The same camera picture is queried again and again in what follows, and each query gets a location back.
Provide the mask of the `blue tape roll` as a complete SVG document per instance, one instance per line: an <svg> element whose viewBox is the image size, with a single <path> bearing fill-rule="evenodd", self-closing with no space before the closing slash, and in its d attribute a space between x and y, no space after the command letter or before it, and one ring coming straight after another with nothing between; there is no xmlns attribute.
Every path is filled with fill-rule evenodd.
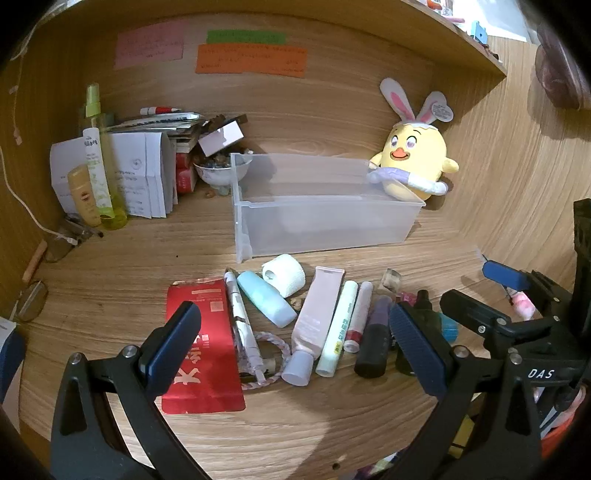
<svg viewBox="0 0 591 480"><path fill-rule="evenodd" d="M457 341L459 336L459 326L458 323L453 320L452 318L445 315L443 312L439 313L440 318L440 331L444 337L444 339L453 344Z"/></svg>

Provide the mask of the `red foil pouch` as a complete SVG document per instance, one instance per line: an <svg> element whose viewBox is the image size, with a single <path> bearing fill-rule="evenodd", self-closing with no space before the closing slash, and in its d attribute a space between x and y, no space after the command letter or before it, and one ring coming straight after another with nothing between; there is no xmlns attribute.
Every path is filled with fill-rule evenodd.
<svg viewBox="0 0 591 480"><path fill-rule="evenodd" d="M178 281L167 290L166 317L184 301L197 305L201 326L169 390L161 397L165 414L236 412L245 409L235 338L221 277Z"/></svg>

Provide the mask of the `purple black spray bottle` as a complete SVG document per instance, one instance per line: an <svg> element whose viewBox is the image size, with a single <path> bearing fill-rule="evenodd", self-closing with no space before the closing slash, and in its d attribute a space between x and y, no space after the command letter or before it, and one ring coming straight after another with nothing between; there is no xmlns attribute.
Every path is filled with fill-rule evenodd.
<svg viewBox="0 0 591 480"><path fill-rule="evenodd" d="M374 303L353 367L356 375L362 378L378 378L386 372L392 341L389 326L392 305L393 299L386 295L377 297Z"/></svg>

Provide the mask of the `white red lip tube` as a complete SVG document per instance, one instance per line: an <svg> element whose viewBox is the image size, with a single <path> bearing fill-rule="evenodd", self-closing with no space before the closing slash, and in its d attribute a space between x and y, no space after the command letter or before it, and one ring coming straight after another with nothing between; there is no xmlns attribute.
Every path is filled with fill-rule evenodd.
<svg viewBox="0 0 591 480"><path fill-rule="evenodd" d="M373 288L373 284L369 281L363 282L359 288L352 318L349 321L349 328L346 331L344 342L344 351L346 353L356 354L360 351L363 331L367 325L370 304L372 303Z"/></svg>

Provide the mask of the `white pen with cap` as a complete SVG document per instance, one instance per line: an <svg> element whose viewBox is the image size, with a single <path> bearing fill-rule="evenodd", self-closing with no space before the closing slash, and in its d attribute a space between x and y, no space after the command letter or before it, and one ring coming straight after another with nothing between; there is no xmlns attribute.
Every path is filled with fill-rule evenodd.
<svg viewBox="0 0 591 480"><path fill-rule="evenodd" d="M238 350L240 357L249 366L249 373L256 377L256 383L262 385L266 381L266 368L264 368L263 357L256 343L249 316L247 316L242 294L238 287L235 273L228 269L224 272L224 283L228 291L229 303L231 306L232 318L235 321L235 330L238 334Z"/></svg>

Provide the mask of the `white green lip tube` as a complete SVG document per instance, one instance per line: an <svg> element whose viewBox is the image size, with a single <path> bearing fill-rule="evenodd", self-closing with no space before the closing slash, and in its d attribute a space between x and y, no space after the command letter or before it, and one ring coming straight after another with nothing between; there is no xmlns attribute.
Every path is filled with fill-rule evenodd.
<svg viewBox="0 0 591 480"><path fill-rule="evenodd" d="M342 355L346 331L349 329L349 322L351 322L353 315L353 307L356 303L358 291L359 284L352 280L346 281L342 287L334 316L332 316L331 327L329 328L321 357L318 359L317 368L315 369L315 373L319 376L329 378L335 375L335 370Z"/></svg>

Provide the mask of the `light blue tube bottle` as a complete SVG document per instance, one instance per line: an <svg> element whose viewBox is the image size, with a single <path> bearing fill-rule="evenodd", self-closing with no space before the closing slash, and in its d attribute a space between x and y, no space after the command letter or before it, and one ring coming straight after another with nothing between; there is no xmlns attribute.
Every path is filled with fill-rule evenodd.
<svg viewBox="0 0 591 480"><path fill-rule="evenodd" d="M238 286L260 313L276 327L287 327L297 318L297 312L280 295L280 292L255 272L240 273Z"/></svg>

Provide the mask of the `pink cosmetic tube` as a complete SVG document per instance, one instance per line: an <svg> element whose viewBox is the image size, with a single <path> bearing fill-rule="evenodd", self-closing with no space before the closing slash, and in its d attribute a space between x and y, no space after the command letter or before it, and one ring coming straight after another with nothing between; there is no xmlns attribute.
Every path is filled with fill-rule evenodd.
<svg viewBox="0 0 591 480"><path fill-rule="evenodd" d="M281 378L296 387L311 379L315 361L320 358L332 323L345 270L315 267L315 276L291 333L291 356Z"/></svg>

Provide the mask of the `white round jar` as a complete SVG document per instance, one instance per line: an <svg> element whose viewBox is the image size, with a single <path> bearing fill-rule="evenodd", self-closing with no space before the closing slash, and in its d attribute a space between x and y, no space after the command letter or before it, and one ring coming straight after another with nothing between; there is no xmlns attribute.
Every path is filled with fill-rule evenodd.
<svg viewBox="0 0 591 480"><path fill-rule="evenodd" d="M262 276L283 298L296 294L305 285L304 268L290 254L281 254L264 263Z"/></svg>

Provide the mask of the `yellow chick plush toy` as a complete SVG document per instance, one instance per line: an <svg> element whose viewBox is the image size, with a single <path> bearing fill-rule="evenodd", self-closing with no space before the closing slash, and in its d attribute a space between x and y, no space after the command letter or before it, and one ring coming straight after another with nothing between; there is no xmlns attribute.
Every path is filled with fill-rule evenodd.
<svg viewBox="0 0 591 480"><path fill-rule="evenodd" d="M382 151L370 160L369 181L382 185L386 194L401 201L446 195L449 186L441 177L459 171L458 163L447 156L444 137L434 125L454 119L446 96L432 92L415 114L398 81L385 78L380 90L400 121L391 129Z"/></svg>

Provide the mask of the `clear plastic storage bin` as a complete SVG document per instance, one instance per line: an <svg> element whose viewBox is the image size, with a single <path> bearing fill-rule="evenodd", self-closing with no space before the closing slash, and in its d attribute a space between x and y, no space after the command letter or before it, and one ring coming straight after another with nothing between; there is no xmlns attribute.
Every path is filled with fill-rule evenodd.
<svg viewBox="0 0 591 480"><path fill-rule="evenodd" d="M369 172L363 159L231 154L236 260L404 242L425 203Z"/></svg>

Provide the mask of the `white bowl of trinkets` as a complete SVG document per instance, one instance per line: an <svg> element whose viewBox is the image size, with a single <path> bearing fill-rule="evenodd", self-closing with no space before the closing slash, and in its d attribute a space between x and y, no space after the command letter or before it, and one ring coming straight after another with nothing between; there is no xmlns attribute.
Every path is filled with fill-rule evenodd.
<svg viewBox="0 0 591 480"><path fill-rule="evenodd" d="M194 162L193 167L197 175L219 196L228 196L233 182L238 182L249 171L254 152L246 149L242 153L232 152L222 154L219 152L211 159L205 159L200 163Z"/></svg>

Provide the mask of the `yellow sunscreen bottle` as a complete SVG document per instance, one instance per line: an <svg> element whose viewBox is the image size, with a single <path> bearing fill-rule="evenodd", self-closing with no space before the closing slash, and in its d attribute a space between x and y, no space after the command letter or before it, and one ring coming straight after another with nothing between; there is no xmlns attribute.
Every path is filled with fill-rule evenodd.
<svg viewBox="0 0 591 480"><path fill-rule="evenodd" d="M77 213L90 227L101 225L101 218L96 206L88 167L81 164L70 170L67 175L70 194Z"/></svg>

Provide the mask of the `tall green spray bottle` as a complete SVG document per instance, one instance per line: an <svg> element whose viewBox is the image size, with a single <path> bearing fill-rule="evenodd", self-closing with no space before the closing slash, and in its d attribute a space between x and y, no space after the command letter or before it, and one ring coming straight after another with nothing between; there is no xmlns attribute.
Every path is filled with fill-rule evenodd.
<svg viewBox="0 0 591 480"><path fill-rule="evenodd" d="M118 230L127 224L127 214L115 176L106 116L102 112L97 83L86 88L85 128L83 138L90 183L101 223L107 230Z"/></svg>

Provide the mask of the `red white marker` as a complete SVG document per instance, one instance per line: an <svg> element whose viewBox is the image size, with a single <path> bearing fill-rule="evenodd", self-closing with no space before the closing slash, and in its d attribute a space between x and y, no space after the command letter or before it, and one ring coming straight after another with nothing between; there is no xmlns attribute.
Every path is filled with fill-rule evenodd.
<svg viewBox="0 0 591 480"><path fill-rule="evenodd" d="M139 110L141 116L151 116L151 115L161 115L161 114L169 114L169 113L180 113L181 109L173 108L173 107L142 107Z"/></svg>

